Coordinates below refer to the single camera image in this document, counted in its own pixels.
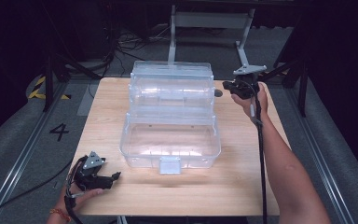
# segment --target clear storage container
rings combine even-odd
[[[209,168],[221,151],[208,63],[135,62],[120,151],[162,174]]]

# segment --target light wood tabletop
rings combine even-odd
[[[179,175],[161,175],[157,168],[131,168],[120,153],[125,115],[129,110],[129,78],[103,78],[92,103],[74,161],[95,151],[106,158],[98,175],[121,172],[104,194],[91,199],[82,215],[97,216],[261,216],[262,192],[257,130],[223,91],[214,113],[221,137],[221,154],[209,169],[183,169]],[[288,143],[272,99],[268,113]],[[270,216],[279,215],[267,181]]]

